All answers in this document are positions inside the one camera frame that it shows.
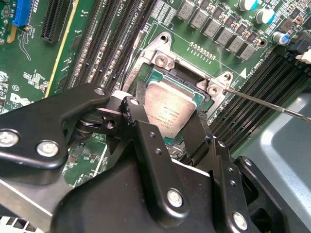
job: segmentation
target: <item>metal plate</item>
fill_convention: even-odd
[[[174,138],[196,109],[196,103],[166,80],[151,81],[146,90],[145,110],[151,124],[159,127],[162,136]]]

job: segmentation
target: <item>surface mount component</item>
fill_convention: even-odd
[[[237,53],[239,51],[239,49],[242,47],[243,43],[244,43],[244,40],[242,38],[240,38],[239,36],[237,36],[231,42],[231,44],[229,45],[228,49],[231,52]]]
[[[253,46],[247,44],[242,49],[241,53],[239,54],[239,57],[245,61],[248,61],[248,59],[253,55],[255,51],[256,49]]]
[[[218,32],[220,26],[221,25],[219,22],[212,19],[210,21],[210,23],[208,24],[207,28],[205,29],[205,31],[203,32],[203,34],[210,37],[210,38],[213,38],[216,35],[216,33]]]
[[[223,31],[220,33],[220,35],[219,35],[219,37],[217,38],[216,41],[218,43],[222,44],[222,45],[226,45],[232,35],[233,35],[232,31],[230,31],[227,28],[224,28]]]
[[[199,10],[191,21],[191,26],[196,29],[201,29],[206,22],[207,17],[208,14],[205,11]]]
[[[194,7],[195,6],[194,6],[194,4],[192,2],[189,2],[189,1],[186,0],[181,5],[181,7],[180,7],[180,9],[179,9],[179,11],[177,13],[177,17],[180,18],[183,21],[186,21],[190,17]]]

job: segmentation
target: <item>capacitor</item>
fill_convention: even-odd
[[[262,8],[255,14],[255,20],[257,23],[268,24],[273,22],[275,16],[274,10]]]
[[[239,0],[239,9],[241,11],[252,11],[258,5],[258,0]]]
[[[276,43],[278,43],[279,45],[287,45],[288,42],[290,41],[290,36],[281,32],[275,32],[272,35],[272,40]]]

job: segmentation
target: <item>screwdriver shaft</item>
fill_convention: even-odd
[[[240,96],[240,97],[242,97],[242,98],[244,98],[244,99],[247,99],[247,100],[250,100],[250,101],[259,103],[259,104],[261,104],[261,105],[264,105],[264,106],[266,106],[266,107],[268,107],[268,108],[271,108],[271,109],[273,109],[273,110],[276,110],[276,111],[278,111],[278,112],[285,113],[285,114],[290,115],[290,116],[292,116],[292,117],[297,117],[297,118],[299,118],[299,119],[301,119],[301,120],[304,120],[304,121],[306,121],[306,122],[308,122],[308,123],[311,123],[311,118],[310,118],[310,117],[301,115],[301,114],[299,114],[299,113],[297,113],[297,112],[294,112],[294,111],[291,111],[291,110],[289,110],[289,109],[286,109],[286,108],[277,106],[277,105],[272,104],[272,103],[268,103],[268,102],[266,102],[266,101],[257,99],[257,98],[255,98],[255,97],[249,96],[249,95],[247,95],[247,94],[244,94],[244,93],[241,93],[241,92],[238,92],[238,91],[235,91],[235,90],[226,89],[226,91],[227,91],[227,92],[230,92],[230,93],[232,93],[232,94],[235,94],[235,95],[237,95],[237,96]]]

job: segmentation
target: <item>blue pcie slot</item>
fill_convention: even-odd
[[[32,0],[17,0],[15,19],[12,22],[14,25],[18,27],[27,25],[31,11],[31,2]]]

